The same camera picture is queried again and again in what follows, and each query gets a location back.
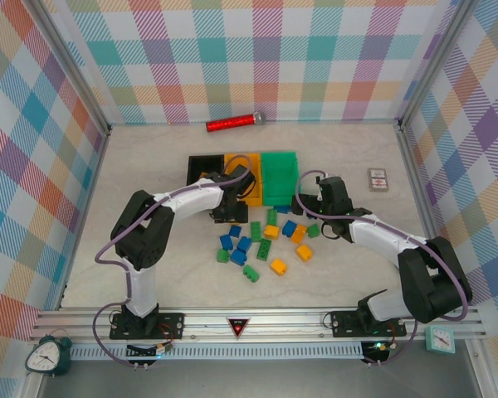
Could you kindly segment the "yellow plastic bin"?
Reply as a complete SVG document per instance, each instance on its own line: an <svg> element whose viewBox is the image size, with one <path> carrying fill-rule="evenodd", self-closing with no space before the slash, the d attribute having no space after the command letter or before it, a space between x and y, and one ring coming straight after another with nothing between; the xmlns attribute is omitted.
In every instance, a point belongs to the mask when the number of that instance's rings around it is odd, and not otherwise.
<svg viewBox="0 0 498 398"><path fill-rule="evenodd" d="M247 161L245 158L237 158L232 161L232 158L236 156L237 153L228 153L224 155L224 166L226 167L226 172L230 173L238 165L242 165L244 167L250 166L255 182L252 183L243 193L243 201L248 206L262 206L263 187L261 176L261 155L259 153L244 153L244 156L247 156L250 161Z"/></svg>

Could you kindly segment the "green plastic bin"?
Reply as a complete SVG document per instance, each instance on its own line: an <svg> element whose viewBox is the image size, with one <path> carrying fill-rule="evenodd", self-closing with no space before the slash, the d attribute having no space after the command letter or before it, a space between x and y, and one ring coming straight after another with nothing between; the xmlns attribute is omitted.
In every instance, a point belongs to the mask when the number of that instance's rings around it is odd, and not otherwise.
<svg viewBox="0 0 498 398"><path fill-rule="evenodd" d="M295 152L261 153L264 206L289 206L299 178Z"/></svg>

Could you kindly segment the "black plastic bin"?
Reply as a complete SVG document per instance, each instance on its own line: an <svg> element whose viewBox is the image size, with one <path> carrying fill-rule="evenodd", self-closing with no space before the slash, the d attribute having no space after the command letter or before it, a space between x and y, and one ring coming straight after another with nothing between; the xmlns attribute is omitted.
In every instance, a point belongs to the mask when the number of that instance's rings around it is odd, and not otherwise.
<svg viewBox="0 0 498 398"><path fill-rule="evenodd" d="M223 189L213 180L221 174L223 154L192 155L188 157L187 186L181 192L212 190L223 194Z"/></svg>

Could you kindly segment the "small card deck box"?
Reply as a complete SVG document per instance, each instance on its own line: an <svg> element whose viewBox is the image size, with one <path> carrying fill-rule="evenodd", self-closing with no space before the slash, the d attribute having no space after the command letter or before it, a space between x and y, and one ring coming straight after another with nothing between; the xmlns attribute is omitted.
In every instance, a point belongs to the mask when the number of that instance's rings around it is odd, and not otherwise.
<svg viewBox="0 0 498 398"><path fill-rule="evenodd" d="M370 167L368 169L368 183L371 192L387 192L389 186L386 170Z"/></svg>

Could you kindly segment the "red glitter tube silver cap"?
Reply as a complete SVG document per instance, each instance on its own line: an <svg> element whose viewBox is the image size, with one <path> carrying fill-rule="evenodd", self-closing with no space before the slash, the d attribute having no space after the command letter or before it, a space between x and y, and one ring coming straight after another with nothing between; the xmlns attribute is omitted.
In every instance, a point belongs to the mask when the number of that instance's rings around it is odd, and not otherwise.
<svg viewBox="0 0 498 398"><path fill-rule="evenodd" d="M206 122L206 130L209 133L212 133L225 129L234 129L251 125L263 125L265 122L266 117L263 113L254 112L252 114L244 114Z"/></svg>

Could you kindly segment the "red triangle emblem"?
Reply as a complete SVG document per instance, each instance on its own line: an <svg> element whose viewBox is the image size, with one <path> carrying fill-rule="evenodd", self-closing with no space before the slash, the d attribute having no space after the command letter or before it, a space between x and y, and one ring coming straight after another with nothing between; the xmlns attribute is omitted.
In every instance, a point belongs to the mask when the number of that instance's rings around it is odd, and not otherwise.
<svg viewBox="0 0 498 398"><path fill-rule="evenodd" d="M227 318L229 327L231 328L236 340L241 337L250 320L250 318Z"/></svg>

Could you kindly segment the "small black controller board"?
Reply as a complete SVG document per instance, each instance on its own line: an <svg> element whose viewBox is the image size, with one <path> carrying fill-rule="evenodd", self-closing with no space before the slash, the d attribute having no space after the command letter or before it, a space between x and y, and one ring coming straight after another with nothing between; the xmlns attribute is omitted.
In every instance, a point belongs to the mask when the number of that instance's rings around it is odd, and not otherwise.
<svg viewBox="0 0 498 398"><path fill-rule="evenodd" d="M391 362L393 352L398 348L396 342L361 342L362 362L368 365L383 365Z"/></svg>
<svg viewBox="0 0 498 398"><path fill-rule="evenodd" d="M163 354L170 352L173 349L171 342L162 342L152 347L139 347L134 345L127 345L125 355L129 359L137 358L160 358Z"/></svg>

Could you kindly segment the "mint square clock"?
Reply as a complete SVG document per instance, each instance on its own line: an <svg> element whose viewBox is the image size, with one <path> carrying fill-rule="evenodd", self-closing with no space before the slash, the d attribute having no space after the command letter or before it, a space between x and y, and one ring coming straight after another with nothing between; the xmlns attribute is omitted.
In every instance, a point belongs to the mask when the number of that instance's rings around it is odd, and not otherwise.
<svg viewBox="0 0 498 398"><path fill-rule="evenodd" d="M425 328L426 350L439 354L454 354L456 344L454 332L450 328L428 326Z"/></svg>

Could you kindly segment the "dark green alarm clock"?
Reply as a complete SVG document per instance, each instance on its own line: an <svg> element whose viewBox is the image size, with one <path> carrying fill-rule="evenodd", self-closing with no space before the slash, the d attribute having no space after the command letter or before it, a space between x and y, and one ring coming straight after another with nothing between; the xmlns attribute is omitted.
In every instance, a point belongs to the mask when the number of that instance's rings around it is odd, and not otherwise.
<svg viewBox="0 0 498 398"><path fill-rule="evenodd" d="M58 328L41 337L25 361L29 373L63 376L71 369L72 340L69 333Z"/></svg>

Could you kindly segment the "aluminium side rail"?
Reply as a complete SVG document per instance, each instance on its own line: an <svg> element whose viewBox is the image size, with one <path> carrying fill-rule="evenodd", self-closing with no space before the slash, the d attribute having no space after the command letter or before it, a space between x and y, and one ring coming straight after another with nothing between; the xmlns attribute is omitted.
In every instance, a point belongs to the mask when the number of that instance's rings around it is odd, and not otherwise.
<svg viewBox="0 0 498 398"><path fill-rule="evenodd" d="M435 227L408 138L399 125L395 126L395 133L422 228L427 234L423 243L398 255L403 298L411 306L410 313L427 323L466 302L465 285L461 283L464 273L452 244L433 235Z"/></svg>
<svg viewBox="0 0 498 398"><path fill-rule="evenodd" d="M79 222L75 232L75 238L73 241L73 247L70 254L66 258L64 268L61 272L61 276L56 286L56 296L50 306L50 309L52 310L59 310L62 308L62 302L67 295L67 291L69 290L71 279L79 273L79 269L85 263L85 256L82 254L82 250L84 249L86 224L89 218L97 182L99 180L100 172L103 168L112 133L113 129L110 129L109 132L101 140L100 154L95 163L94 171L88 185L88 190L86 191L85 202L80 213Z"/></svg>

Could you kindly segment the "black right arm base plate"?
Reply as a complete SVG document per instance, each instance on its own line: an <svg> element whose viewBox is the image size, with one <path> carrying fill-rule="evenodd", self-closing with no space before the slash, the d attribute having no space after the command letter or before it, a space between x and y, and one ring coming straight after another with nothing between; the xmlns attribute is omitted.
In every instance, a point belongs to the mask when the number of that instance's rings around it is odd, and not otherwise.
<svg viewBox="0 0 498 398"><path fill-rule="evenodd" d="M377 321L358 310L330 312L330 326L333 337L405 337L408 333L400 318Z"/></svg>

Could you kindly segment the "long aluminium base rail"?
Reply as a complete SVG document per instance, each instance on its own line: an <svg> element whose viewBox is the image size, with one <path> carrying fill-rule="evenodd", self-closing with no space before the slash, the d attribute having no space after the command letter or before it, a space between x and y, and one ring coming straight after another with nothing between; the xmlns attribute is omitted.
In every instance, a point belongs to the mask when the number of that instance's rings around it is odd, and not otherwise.
<svg viewBox="0 0 498 398"><path fill-rule="evenodd" d="M184 343L329 342L332 308L162 308L162 313L183 313ZM38 341L51 331L65 329L73 342L92 343L96 308L63 308L38 314L29 338ZM236 340L227 318L250 318Z"/></svg>

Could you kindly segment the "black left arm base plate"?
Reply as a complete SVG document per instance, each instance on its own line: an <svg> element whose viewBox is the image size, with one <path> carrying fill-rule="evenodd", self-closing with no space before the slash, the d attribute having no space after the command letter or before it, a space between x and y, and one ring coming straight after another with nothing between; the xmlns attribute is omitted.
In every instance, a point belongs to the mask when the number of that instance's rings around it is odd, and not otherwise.
<svg viewBox="0 0 498 398"><path fill-rule="evenodd" d="M109 320L111 340L180 340L183 336L183 313L157 313L145 318L112 313Z"/></svg>

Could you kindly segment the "aluminium frame post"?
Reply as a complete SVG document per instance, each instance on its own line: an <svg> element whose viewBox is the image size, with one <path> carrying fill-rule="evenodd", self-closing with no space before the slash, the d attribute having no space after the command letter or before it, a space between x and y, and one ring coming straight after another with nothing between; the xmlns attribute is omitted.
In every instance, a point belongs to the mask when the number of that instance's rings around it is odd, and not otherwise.
<svg viewBox="0 0 498 398"><path fill-rule="evenodd" d="M437 74L445 65L447 58L457 43L458 37L461 35L479 2L480 0L459 0L454 7L452 17L446 23L446 27L437 39L435 46L431 50L427 49L427 52L431 54L427 60L427 64L422 68L423 72L420 78L413 86L413 90L408 95L408 98L404 100L403 109L395 119L399 131L404 131L419 111L427 92L431 89Z"/></svg>
<svg viewBox="0 0 498 398"><path fill-rule="evenodd" d="M63 40L55 23L52 21L51 14L46 10L42 0L23 0L26 8L29 9L33 19L38 23L44 37L55 57L60 63L67 77L71 79L72 85L76 88L79 97L83 100L87 111L89 112L95 124L101 129L104 136L110 136L111 126L105 117L99 102L94 93L88 86L80 67L77 65L68 45Z"/></svg>

